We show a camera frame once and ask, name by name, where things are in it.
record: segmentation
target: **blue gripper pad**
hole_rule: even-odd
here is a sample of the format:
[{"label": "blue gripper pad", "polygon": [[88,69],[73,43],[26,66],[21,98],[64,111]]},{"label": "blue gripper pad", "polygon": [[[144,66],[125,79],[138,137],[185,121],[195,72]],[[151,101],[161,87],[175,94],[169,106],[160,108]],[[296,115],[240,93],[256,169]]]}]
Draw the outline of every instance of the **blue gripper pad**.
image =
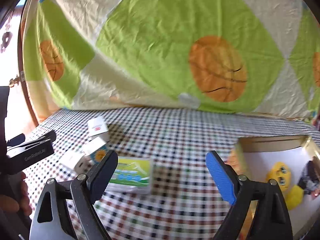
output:
[{"label": "blue gripper pad", "polygon": [[219,160],[214,156],[212,152],[208,152],[205,158],[207,168],[219,190],[224,201],[228,201],[230,205],[236,201],[236,195],[232,180],[228,176],[226,170],[222,165],[225,165],[218,156]]}]

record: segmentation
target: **finger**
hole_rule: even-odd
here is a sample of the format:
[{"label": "finger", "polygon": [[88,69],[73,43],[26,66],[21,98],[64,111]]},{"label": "finger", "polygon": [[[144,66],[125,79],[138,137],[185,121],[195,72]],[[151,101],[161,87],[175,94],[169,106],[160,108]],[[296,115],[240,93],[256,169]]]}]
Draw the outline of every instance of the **finger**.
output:
[{"label": "finger", "polygon": [[23,211],[26,211],[30,203],[30,199],[27,196],[23,196],[20,200],[20,207]]},{"label": "finger", "polygon": [[23,180],[21,181],[21,194],[28,196],[28,185]]},{"label": "finger", "polygon": [[13,198],[0,195],[0,208],[6,212],[17,212],[19,210],[19,204]]},{"label": "finger", "polygon": [[27,177],[26,174],[22,171],[21,172],[21,179],[24,180],[26,177]]},{"label": "finger", "polygon": [[32,208],[28,206],[28,208],[23,212],[26,216],[30,216],[32,214]]}]

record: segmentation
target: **checkered tablecloth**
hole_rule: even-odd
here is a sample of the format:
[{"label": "checkered tablecloth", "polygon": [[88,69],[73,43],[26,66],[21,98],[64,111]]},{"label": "checkered tablecloth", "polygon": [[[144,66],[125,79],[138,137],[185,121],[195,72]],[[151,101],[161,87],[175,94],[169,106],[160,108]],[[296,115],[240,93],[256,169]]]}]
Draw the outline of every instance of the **checkered tablecloth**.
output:
[{"label": "checkered tablecloth", "polygon": [[[320,145],[320,133],[303,122],[187,109],[61,109],[29,138],[36,139],[50,130],[57,133],[55,153],[25,170],[33,211],[47,179],[75,177],[59,159],[67,150],[78,150],[89,141],[87,121],[99,115],[109,127],[110,148],[119,156],[154,160],[150,195],[104,192],[95,203],[113,239],[211,239],[229,205],[213,183],[205,155],[216,150],[226,160],[238,137],[308,134]],[[68,207],[78,238],[85,239],[72,201]]]}]

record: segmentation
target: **open box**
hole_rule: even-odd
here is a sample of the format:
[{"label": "open box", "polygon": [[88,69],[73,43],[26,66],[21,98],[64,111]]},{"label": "open box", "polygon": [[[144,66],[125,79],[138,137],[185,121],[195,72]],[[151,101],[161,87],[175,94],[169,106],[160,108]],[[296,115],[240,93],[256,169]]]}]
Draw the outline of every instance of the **open box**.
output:
[{"label": "open box", "polygon": [[[275,136],[239,138],[226,161],[238,174],[245,174],[250,180],[266,182],[267,173],[276,162],[285,163],[291,171],[291,182],[284,196],[298,183],[302,170],[312,160],[320,175],[320,149],[311,136]],[[245,238],[254,216],[257,201],[252,201],[241,230]],[[320,215],[320,196],[312,199],[304,195],[300,205],[289,210],[293,238],[299,239],[313,225]]]}]

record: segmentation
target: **silver bolt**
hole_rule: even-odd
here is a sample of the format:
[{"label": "silver bolt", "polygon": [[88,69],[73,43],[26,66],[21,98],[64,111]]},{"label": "silver bolt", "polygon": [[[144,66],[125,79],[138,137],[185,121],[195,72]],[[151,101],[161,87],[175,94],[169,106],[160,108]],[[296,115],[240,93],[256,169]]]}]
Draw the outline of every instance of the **silver bolt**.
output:
[{"label": "silver bolt", "polygon": [[271,180],[270,180],[270,184],[273,185],[273,186],[275,186],[275,185],[278,184],[278,182],[277,182],[275,179],[271,179]]},{"label": "silver bolt", "polygon": [[243,174],[240,174],[240,175],[238,176],[238,179],[239,179],[240,181],[246,181],[246,180],[247,180],[247,176],[246,176],[246,175],[243,175]]},{"label": "silver bolt", "polygon": [[79,174],[77,179],[78,180],[84,180],[85,179],[85,174]]},{"label": "silver bolt", "polygon": [[48,179],[48,180],[47,180],[47,183],[48,183],[48,184],[54,183],[54,178]]}]

